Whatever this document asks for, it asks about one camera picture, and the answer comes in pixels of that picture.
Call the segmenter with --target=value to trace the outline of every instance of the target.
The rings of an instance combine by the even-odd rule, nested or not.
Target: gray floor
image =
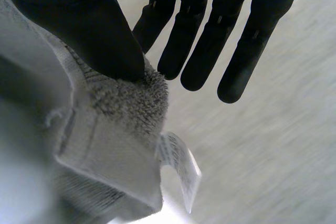
[[[133,27],[148,0],[118,1]],[[334,224],[336,0],[295,0],[241,100],[223,104],[216,89],[249,4],[202,90],[170,82],[166,129],[188,144],[203,172],[192,216],[202,224]],[[173,21],[147,54],[155,66]],[[163,178],[182,202],[177,178],[170,171]]]

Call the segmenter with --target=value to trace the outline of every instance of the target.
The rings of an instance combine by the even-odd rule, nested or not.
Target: terry cloth
[[[11,0],[0,3],[6,15],[45,40],[71,83],[70,105],[54,139],[52,175],[62,199],[92,217],[128,212],[139,219],[161,210],[154,153],[168,105],[164,78],[148,61],[142,81],[107,78],[24,18]]]

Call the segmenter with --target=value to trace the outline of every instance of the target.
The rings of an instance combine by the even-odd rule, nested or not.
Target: towel
[[[154,153],[168,106],[164,78],[147,60],[141,81],[105,77],[26,19],[11,0],[0,4],[3,14],[51,47],[71,84],[69,106],[62,109],[52,138],[55,162],[50,170],[62,202],[75,209],[69,222],[114,216],[133,220],[160,211],[160,163]]]

